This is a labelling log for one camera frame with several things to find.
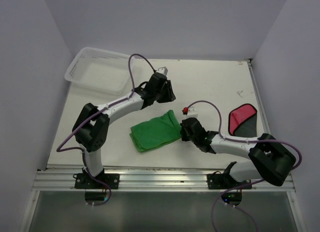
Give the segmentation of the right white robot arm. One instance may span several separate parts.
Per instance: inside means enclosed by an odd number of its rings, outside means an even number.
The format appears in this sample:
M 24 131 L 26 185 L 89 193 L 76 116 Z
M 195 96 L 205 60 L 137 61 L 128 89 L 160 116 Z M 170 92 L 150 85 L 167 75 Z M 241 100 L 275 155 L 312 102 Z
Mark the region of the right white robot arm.
M 213 181 L 226 189 L 251 180 L 264 180 L 280 187 L 296 163 L 296 157 L 268 133 L 255 137 L 250 143 L 249 138 L 223 138 L 217 131 L 206 131 L 194 117 L 184 119 L 180 125 L 181 139 L 191 141 L 202 152 L 230 154 L 246 159 L 231 162 L 223 173 L 214 176 Z

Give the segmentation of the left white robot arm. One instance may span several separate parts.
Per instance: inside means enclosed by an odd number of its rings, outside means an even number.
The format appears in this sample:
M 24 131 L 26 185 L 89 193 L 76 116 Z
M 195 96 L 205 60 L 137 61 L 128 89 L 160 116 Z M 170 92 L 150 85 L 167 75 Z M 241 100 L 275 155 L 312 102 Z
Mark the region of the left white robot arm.
M 161 67 L 151 75 L 144 87 L 136 87 L 132 94 L 99 106 L 87 103 L 82 108 L 72 128 L 72 134 L 84 150 L 83 164 L 88 174 L 86 182 L 92 188 L 99 188 L 104 182 L 101 147 L 106 142 L 109 126 L 132 112 L 153 105 L 154 102 L 168 103 L 176 99 L 167 73 L 167 68 Z

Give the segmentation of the green microfiber towel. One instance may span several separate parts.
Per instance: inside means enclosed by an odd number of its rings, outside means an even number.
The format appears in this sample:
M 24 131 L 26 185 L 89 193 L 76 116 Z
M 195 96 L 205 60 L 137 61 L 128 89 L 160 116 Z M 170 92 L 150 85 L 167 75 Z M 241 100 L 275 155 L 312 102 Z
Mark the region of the green microfiber towel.
M 181 138 L 181 125 L 173 110 L 130 128 L 130 138 L 138 152 L 144 153 L 169 145 Z

